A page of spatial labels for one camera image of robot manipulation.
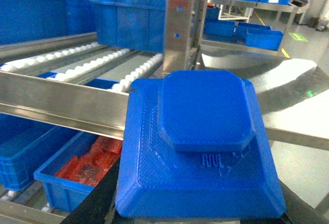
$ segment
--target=shelving unit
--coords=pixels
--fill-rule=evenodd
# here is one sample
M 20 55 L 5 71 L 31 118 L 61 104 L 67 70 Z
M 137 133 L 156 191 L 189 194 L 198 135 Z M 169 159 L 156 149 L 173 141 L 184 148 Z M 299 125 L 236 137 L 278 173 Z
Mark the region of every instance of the shelving unit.
M 237 0 L 208 0 L 208 2 L 213 3 L 213 4 L 224 5 L 224 6 L 236 6 L 236 7 L 246 7 L 246 8 L 250 8 L 250 9 L 276 11 L 278 13 L 277 13 L 275 23 L 273 25 L 274 27 L 279 22 L 282 12 L 290 13 L 289 20 L 285 27 L 282 42 L 280 44 L 278 51 L 248 47 L 248 46 L 244 46 L 244 45 L 237 45 L 237 44 L 231 44 L 231 43 L 225 43 L 225 42 L 211 41 L 211 40 L 207 40 L 207 39 L 202 40 L 202 45 L 205 45 L 205 46 L 219 47 L 219 48 L 252 52 L 252 53 L 262 53 L 262 54 L 269 54 L 269 55 L 279 55 L 281 53 L 282 46 L 286 40 L 288 32 L 291 29 L 291 25 L 293 24 L 295 15 L 302 13 L 304 11 L 304 9 L 306 9 L 304 7 L 300 8 L 300 7 L 294 6 L 292 4 L 278 5 L 278 4 L 270 4 L 270 3 L 246 2 L 246 1 L 237 1 Z

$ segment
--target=factory floor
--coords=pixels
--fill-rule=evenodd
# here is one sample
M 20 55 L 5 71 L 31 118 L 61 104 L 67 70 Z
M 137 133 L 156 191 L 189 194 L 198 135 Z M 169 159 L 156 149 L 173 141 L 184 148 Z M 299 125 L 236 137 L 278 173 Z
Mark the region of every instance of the factory floor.
M 275 12 L 257 10 L 251 23 L 271 25 Z M 283 30 L 288 14 L 282 14 L 277 28 Z M 293 23 L 291 32 L 303 35 L 308 42 L 295 41 L 290 35 L 283 45 L 291 58 L 313 60 L 329 74 L 329 29 L 323 32 Z M 272 153 L 279 178 L 299 197 L 329 219 L 329 151 L 282 142 L 274 142 Z

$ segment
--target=red plastic pieces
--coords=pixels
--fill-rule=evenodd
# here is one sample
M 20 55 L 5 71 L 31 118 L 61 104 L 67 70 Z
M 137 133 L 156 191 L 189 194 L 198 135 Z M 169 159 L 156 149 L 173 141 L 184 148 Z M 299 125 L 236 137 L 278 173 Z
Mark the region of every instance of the red plastic pieces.
M 99 136 L 87 154 L 74 156 L 56 174 L 56 177 L 96 186 L 121 154 L 122 141 Z

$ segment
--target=blue 3d-printed part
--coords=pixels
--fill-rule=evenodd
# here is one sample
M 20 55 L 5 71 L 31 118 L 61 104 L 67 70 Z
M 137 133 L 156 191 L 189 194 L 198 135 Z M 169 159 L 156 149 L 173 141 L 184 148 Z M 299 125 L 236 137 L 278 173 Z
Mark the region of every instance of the blue 3d-printed part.
M 253 85 L 228 71 L 134 81 L 116 208 L 134 218 L 281 216 L 286 207 Z

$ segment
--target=machine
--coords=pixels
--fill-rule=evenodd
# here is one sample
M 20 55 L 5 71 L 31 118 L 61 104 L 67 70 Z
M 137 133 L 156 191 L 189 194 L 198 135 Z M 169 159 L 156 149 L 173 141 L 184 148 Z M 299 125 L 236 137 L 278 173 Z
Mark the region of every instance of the machine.
M 226 220 L 232 220 L 230 217 L 234 217 L 243 224 L 328 223 L 324 217 L 304 203 L 282 183 L 281 192 L 280 183 L 273 171 L 274 167 L 270 159 L 265 129 L 271 140 L 329 150 L 328 133 L 322 134 L 318 132 L 318 129 L 315 131 L 304 130 L 305 127 L 324 128 L 321 117 L 310 120 L 309 116 L 307 119 L 301 119 L 298 115 L 292 115 L 300 115 L 301 110 L 304 110 L 309 102 L 319 102 L 319 99 L 323 102 L 329 89 L 329 77 L 314 62 L 308 60 L 283 59 L 234 50 L 202 47 L 206 6 L 207 0 L 167 0 L 163 54 L 98 45 L 95 42 L 96 35 L 94 33 L 2 48 L 0 60 L 6 64 L 0 72 L 0 81 L 3 83 L 0 86 L 0 112 L 98 135 L 127 139 L 126 144 L 129 144 L 131 150 L 128 147 L 124 148 L 125 154 L 122 157 L 122 163 L 125 164 L 122 164 L 123 166 L 134 163 L 133 157 L 136 156 L 136 153 L 131 153 L 131 158 L 128 154 L 136 150 L 133 148 L 136 145 L 136 140 L 145 138 L 147 140 L 148 136 L 151 137 L 150 140 L 157 143 L 152 146 L 160 146 L 163 142 L 167 146 L 163 150 L 166 151 L 165 154 L 153 154 L 156 156 L 155 164 L 162 163 L 161 158 L 166 157 L 173 168 L 181 168 L 180 174 L 184 174 L 185 169 L 191 170 L 193 167 L 186 161 L 180 160 L 180 157 L 184 157 L 186 153 L 197 154 L 198 158 L 200 156 L 202 165 L 206 169 L 211 167 L 213 170 L 209 173 L 210 175 L 218 174 L 218 172 L 229 175 L 237 166 L 241 166 L 241 158 L 250 156 L 248 160 L 262 166 L 258 168 L 259 171 L 246 174 L 247 181 L 238 182 L 239 185 L 250 183 L 250 185 L 244 186 L 244 192 L 239 191 L 243 195 L 244 204 L 240 204 L 238 207 L 234 205 L 238 202 L 236 195 L 239 196 L 239 193 L 235 192 L 236 189 L 230 188 L 232 192 L 224 193 L 227 194 L 225 197 L 235 199 L 235 201 L 227 201 L 227 207 L 224 206 L 225 203 L 221 203 L 223 206 L 220 211 L 224 213 L 221 213 L 221 216 L 225 216 Z M 145 62 L 132 72 L 127 72 L 127 75 L 135 76 L 139 80 L 132 83 L 131 79 L 125 77 L 111 89 L 84 86 L 91 80 L 142 54 L 147 58 L 146 60 L 144 58 Z M 26 57 L 30 57 L 31 60 L 20 61 Z M 50 79 L 38 78 L 45 72 L 69 66 L 72 63 L 79 65 L 74 69 L 69 69 L 71 71 L 66 70 L 65 73 L 58 73 Z M 287 67 L 296 72 L 292 74 L 292 77 L 282 78 L 280 73 L 286 71 Z M 226 71 L 212 71 L 218 69 L 229 70 L 235 75 Z M 255 86 L 255 90 L 250 81 L 241 79 L 249 79 Z M 196 82 L 195 85 L 197 86 L 195 94 L 193 93 L 193 82 Z M 216 108 L 216 103 L 211 103 L 212 98 L 224 99 L 225 95 L 232 93 L 234 93 L 234 97 L 227 98 L 227 100 L 225 99 L 226 102 L 221 103 L 221 111 L 212 112 Z M 261 119 L 260 108 L 255 101 L 256 95 L 262 110 L 264 124 Z M 224 111 L 226 116 L 237 114 L 232 103 L 239 105 L 239 116 L 235 117 L 232 123 L 222 122 L 221 125 L 223 126 L 217 126 Z M 143 106 L 147 108 L 145 110 L 139 109 Z M 318 115 L 325 117 L 325 110 Z M 207 123 L 208 120 L 199 120 L 198 118 L 203 115 L 203 111 L 207 112 L 205 114 L 207 119 L 214 115 L 218 120 L 211 120 L 209 123 Z M 298 123 L 299 126 L 288 126 L 282 122 L 283 120 L 285 122 L 288 120 L 289 124 Z M 151 133 L 152 130 L 155 130 L 155 126 L 161 127 L 159 134 Z M 211 129 L 214 127 L 222 129 L 218 133 L 217 130 L 219 129 Z M 233 134 L 236 139 L 228 139 L 227 133 L 231 133 L 236 127 L 243 130 L 243 134 L 237 132 Z M 145 137 L 139 139 L 140 134 L 136 131 L 142 130 L 142 128 L 145 130 Z M 203 140 L 201 136 L 204 134 L 209 136 Z M 195 137 L 198 138 L 196 142 L 192 141 Z M 168 158 L 167 153 L 171 153 L 173 159 Z M 218 158 L 225 157 L 225 155 L 222 156 L 222 153 L 229 153 L 229 159 L 225 163 L 219 163 Z M 0 200 L 0 213 L 7 220 L 15 219 L 20 221 L 19 223 L 98 224 L 164 221 L 204 223 L 224 221 L 224 219 L 218 218 L 219 213 L 214 212 L 216 206 L 211 206 L 208 209 L 211 213 L 215 213 L 211 215 L 205 209 L 199 211 L 197 203 L 194 203 L 193 208 L 191 208 L 193 212 L 186 214 L 186 216 L 182 212 L 177 212 L 180 207 L 179 202 L 167 212 L 171 213 L 170 215 L 166 215 L 165 209 L 159 209 L 158 212 L 150 211 L 149 214 L 145 215 L 148 210 L 154 210 L 152 209 L 152 202 L 139 209 L 138 204 L 143 204 L 143 198 L 129 204 L 122 201 L 122 194 L 130 194 L 132 198 L 135 198 L 136 194 L 139 193 L 138 189 L 128 185 L 124 189 L 121 187 L 116 190 L 120 162 L 118 161 L 109 170 L 95 189 L 66 218 L 24 208 L 15 202 L 2 200 Z M 144 170 L 153 166 L 152 164 L 144 165 Z M 240 172 L 244 172 L 249 166 L 248 163 L 242 163 Z M 202 178 L 209 176 L 208 173 L 204 173 L 203 169 L 198 169 L 195 172 L 200 173 Z M 130 172 L 120 172 L 121 181 L 122 178 L 125 180 L 126 175 L 124 173 Z M 190 175 L 187 173 L 184 176 L 188 180 L 190 179 Z M 146 192 L 145 199 L 148 201 L 152 200 L 152 194 L 157 194 L 158 200 L 163 198 L 164 201 L 167 201 L 166 194 L 152 191 L 158 186 L 164 187 L 162 178 L 159 177 L 159 179 L 158 182 L 155 182 L 155 179 L 148 181 L 151 184 L 145 187 L 146 190 L 144 189 L 144 193 Z M 188 199 L 183 204 L 193 200 L 194 195 L 191 192 L 196 191 L 196 188 L 199 187 L 198 180 L 188 185 L 191 187 L 189 191 L 184 192 L 184 189 L 180 189 L 180 193 Z M 214 184 L 212 188 L 214 190 L 218 188 L 218 185 Z M 259 198 L 247 202 L 248 198 L 252 197 L 253 190 L 257 192 Z M 209 198 L 213 197 L 209 189 L 204 191 L 204 194 Z M 220 199 L 215 197 L 213 200 L 217 201 L 216 204 L 220 202 Z M 207 200 L 203 199 L 200 205 L 205 206 L 205 204 L 207 204 Z M 248 204 L 250 206 L 258 205 L 257 208 L 251 208 Z M 120 216 L 116 212 L 116 205 L 120 206 L 122 215 L 131 218 Z M 252 215 L 253 218 L 250 218 L 250 212 L 242 213 L 241 209 L 256 210 L 256 213 Z M 266 213 L 266 215 L 258 214 L 258 211 Z

